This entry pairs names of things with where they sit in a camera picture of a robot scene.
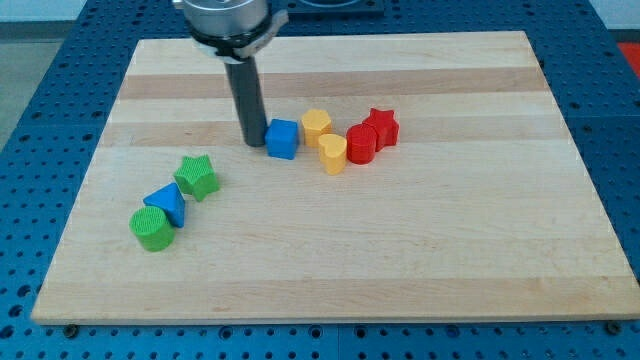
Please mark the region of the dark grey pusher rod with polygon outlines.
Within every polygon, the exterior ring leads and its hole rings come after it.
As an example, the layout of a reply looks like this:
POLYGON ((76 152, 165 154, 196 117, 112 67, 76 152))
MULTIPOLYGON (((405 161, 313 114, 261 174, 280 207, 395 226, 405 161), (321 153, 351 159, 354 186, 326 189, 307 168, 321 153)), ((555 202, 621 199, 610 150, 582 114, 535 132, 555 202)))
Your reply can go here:
POLYGON ((226 64, 225 70, 244 142, 250 147, 262 147, 267 120, 255 58, 226 64))

